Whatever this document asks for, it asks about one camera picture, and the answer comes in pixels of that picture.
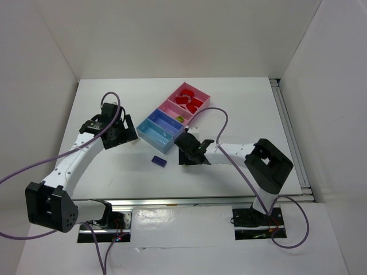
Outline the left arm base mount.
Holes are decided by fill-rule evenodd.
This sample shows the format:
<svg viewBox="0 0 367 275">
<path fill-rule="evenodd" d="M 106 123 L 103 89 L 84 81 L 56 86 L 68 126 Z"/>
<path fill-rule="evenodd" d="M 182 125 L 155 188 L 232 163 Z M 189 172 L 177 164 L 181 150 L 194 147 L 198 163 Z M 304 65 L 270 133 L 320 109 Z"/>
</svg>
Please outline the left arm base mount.
<svg viewBox="0 0 367 275">
<path fill-rule="evenodd" d="M 108 223 L 88 221 L 93 229 L 98 243 L 128 243 L 131 241 L 132 210 L 113 211 L 108 217 Z"/>
</svg>

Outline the red lego brick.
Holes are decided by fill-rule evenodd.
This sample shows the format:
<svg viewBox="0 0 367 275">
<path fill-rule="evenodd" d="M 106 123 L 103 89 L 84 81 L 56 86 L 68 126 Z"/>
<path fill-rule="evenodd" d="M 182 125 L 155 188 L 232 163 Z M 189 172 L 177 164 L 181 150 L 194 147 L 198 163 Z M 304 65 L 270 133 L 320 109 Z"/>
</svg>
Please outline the red lego brick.
<svg viewBox="0 0 367 275">
<path fill-rule="evenodd" d="M 189 102 L 189 98 L 188 97 L 176 97 L 175 102 L 178 105 L 186 105 Z"/>
<path fill-rule="evenodd" d="M 199 99 L 197 99 L 197 98 L 193 98 L 192 100 L 191 100 L 191 103 L 194 105 L 194 106 L 196 106 L 197 108 L 199 108 L 199 107 L 201 107 L 202 105 L 203 105 L 203 101 L 201 101 L 201 100 L 199 100 Z"/>
<path fill-rule="evenodd" d="M 197 107 L 196 107 L 196 106 L 194 106 L 193 104 L 187 104 L 187 105 L 186 105 L 186 108 L 187 108 L 187 110 L 188 110 L 190 113 L 192 113 L 192 114 L 194 114 L 194 113 L 196 113 L 196 112 L 197 112 Z"/>
</svg>

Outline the red round flower lego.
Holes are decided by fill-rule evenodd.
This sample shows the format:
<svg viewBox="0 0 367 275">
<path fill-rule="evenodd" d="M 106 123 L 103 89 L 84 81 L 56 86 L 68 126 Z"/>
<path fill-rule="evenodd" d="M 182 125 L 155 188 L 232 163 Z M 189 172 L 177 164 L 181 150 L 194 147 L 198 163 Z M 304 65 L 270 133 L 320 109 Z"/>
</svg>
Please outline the red round flower lego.
<svg viewBox="0 0 367 275">
<path fill-rule="evenodd" d="M 192 99 L 194 97 L 194 92 L 191 91 L 190 89 L 183 89 L 180 93 L 181 97 L 188 97 L 190 99 Z"/>
</svg>

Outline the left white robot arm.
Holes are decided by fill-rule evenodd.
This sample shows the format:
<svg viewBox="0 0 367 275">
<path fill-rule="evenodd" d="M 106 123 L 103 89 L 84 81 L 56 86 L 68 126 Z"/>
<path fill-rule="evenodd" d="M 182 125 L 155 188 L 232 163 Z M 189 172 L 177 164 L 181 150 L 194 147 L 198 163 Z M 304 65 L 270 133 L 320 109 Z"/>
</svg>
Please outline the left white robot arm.
<svg viewBox="0 0 367 275">
<path fill-rule="evenodd" d="M 101 228 L 114 218 L 112 205 L 101 199 L 75 202 L 74 190 L 91 164 L 102 152 L 138 138 L 131 116 L 123 107 L 111 103 L 101 106 L 101 113 L 80 128 L 71 154 L 40 183 L 31 182 L 25 190 L 30 223 L 63 233 L 74 225 L 96 222 Z"/>
</svg>

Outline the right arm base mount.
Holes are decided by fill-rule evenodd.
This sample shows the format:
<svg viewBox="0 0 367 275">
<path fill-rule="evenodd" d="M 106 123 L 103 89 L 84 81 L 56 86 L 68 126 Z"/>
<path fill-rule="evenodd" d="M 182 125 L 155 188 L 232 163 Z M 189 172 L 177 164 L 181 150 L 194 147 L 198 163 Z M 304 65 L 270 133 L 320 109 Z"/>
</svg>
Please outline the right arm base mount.
<svg viewBox="0 0 367 275">
<path fill-rule="evenodd" d="M 230 223 L 234 227 L 235 240 L 258 240 L 287 238 L 283 213 L 275 207 L 270 216 L 258 213 L 253 208 L 232 209 Z"/>
</svg>

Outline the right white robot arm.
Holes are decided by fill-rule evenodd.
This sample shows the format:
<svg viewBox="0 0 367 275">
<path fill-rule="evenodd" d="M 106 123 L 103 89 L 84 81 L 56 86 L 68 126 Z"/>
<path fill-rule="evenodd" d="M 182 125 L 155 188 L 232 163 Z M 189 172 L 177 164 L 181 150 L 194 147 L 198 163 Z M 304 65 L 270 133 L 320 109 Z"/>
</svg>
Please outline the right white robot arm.
<svg viewBox="0 0 367 275">
<path fill-rule="evenodd" d="M 233 165 L 255 194 L 252 208 L 270 215 L 278 195 L 294 165 L 267 139 L 254 144 L 215 143 L 206 139 L 199 142 L 188 132 L 174 142 L 179 149 L 180 165 Z"/>
</svg>

